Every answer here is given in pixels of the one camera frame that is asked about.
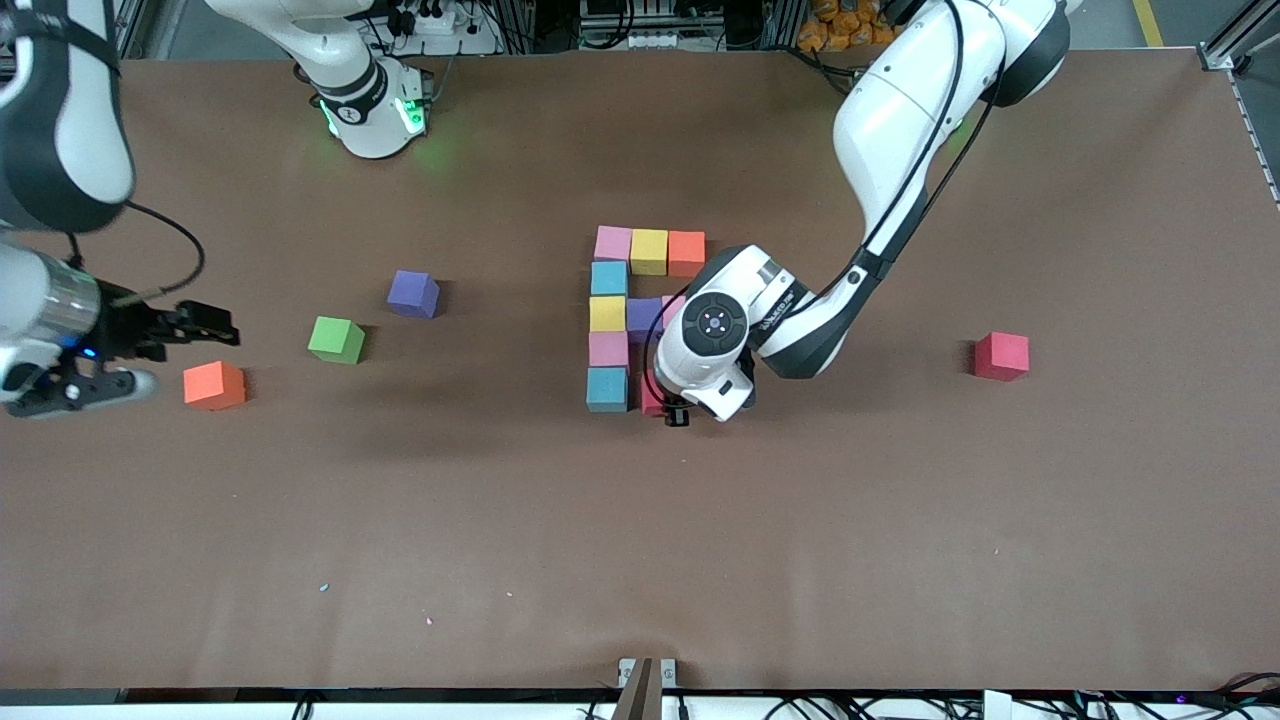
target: yellow line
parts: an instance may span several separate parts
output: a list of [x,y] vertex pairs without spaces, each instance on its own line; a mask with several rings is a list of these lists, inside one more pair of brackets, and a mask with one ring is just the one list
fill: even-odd
[[1138,24],[1142,26],[1142,37],[1147,41],[1147,47],[1164,47],[1165,38],[1160,36],[1156,13],[1151,12],[1151,0],[1133,0],[1133,9],[1138,13]]

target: green cube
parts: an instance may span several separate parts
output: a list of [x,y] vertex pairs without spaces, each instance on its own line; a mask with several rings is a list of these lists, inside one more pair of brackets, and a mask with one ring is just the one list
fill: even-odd
[[355,365],[360,363],[360,348],[364,346],[365,331],[360,329],[360,325],[351,320],[321,315],[316,318],[307,350],[329,363]]

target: orange cube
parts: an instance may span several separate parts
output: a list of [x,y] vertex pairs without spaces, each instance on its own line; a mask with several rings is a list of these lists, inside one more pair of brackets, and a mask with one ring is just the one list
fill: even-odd
[[201,410],[225,410],[244,402],[244,372],[221,360],[182,373],[182,395],[187,405]]
[[707,264],[707,233],[667,233],[667,274],[673,278],[691,278]]

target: block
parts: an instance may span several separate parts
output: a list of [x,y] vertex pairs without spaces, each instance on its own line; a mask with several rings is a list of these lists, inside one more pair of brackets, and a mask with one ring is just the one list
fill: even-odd
[[591,413],[627,411],[627,372],[625,368],[586,369],[586,409]]
[[627,346],[627,333],[589,333],[588,365],[593,368],[627,368],[631,365],[631,352]]
[[[627,337],[631,338],[631,342],[644,342],[654,318],[659,313],[662,313],[660,297],[627,299]],[[653,328],[653,338],[649,341],[649,345],[653,345],[660,334],[662,320],[658,320],[658,327]]]
[[351,320],[321,315],[316,318],[307,350],[328,363],[355,365],[360,363],[360,348],[364,346],[365,331],[360,329],[360,325]]
[[595,231],[596,260],[631,260],[631,228],[600,225]]
[[667,233],[667,274],[691,278],[707,264],[707,233],[671,231]]
[[1007,383],[1030,369],[1030,341],[1024,336],[991,333],[973,348],[973,374],[979,378]]
[[434,318],[440,300],[440,286],[430,273],[396,270],[387,304],[406,318]]
[[667,231],[631,231],[631,274],[667,274]]
[[590,301],[591,309],[591,332],[593,333],[612,333],[612,332],[626,332],[627,329],[627,299],[613,295],[608,297],[593,297]]
[[667,409],[662,406],[662,398],[654,395],[649,387],[653,386],[654,389],[658,388],[658,379],[653,377],[653,369],[649,370],[649,382],[646,383],[644,375],[637,375],[636,382],[640,383],[640,411],[650,418],[662,418],[667,414]]
[[662,329],[666,332],[667,328],[680,324],[680,311],[685,309],[685,296],[681,295],[671,300],[669,295],[663,295],[662,305],[666,307],[662,313]]
[[591,263],[591,295],[627,293],[627,264],[620,260]]
[[244,404],[244,372],[221,360],[182,372],[182,398],[201,410],[225,410]]

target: pink block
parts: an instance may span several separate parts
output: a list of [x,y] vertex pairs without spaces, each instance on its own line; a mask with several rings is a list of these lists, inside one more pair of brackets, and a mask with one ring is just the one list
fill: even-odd
[[1016,380],[1030,369],[1030,341],[1024,336],[991,333],[973,348],[973,374],[979,378]]
[[667,410],[662,406],[662,400],[649,391],[649,383],[653,383],[654,389],[658,389],[658,379],[653,377],[653,370],[649,370],[649,383],[645,382],[644,375],[636,377],[636,382],[640,383],[640,413],[650,418],[666,415]]
[[667,309],[662,314],[662,327],[663,327],[663,329],[671,328],[671,327],[675,327],[676,324],[678,324],[677,320],[680,319],[680,311],[684,310],[684,307],[685,307],[685,296],[684,295],[681,295],[680,297],[677,297],[676,301],[672,302],[671,305],[667,305],[668,300],[671,300],[669,295],[663,295],[662,296],[662,305],[663,305],[663,307]]
[[631,228],[600,225],[595,231],[595,259],[631,261]]
[[627,368],[631,364],[625,331],[589,333],[588,346],[590,355],[588,364],[593,368]]

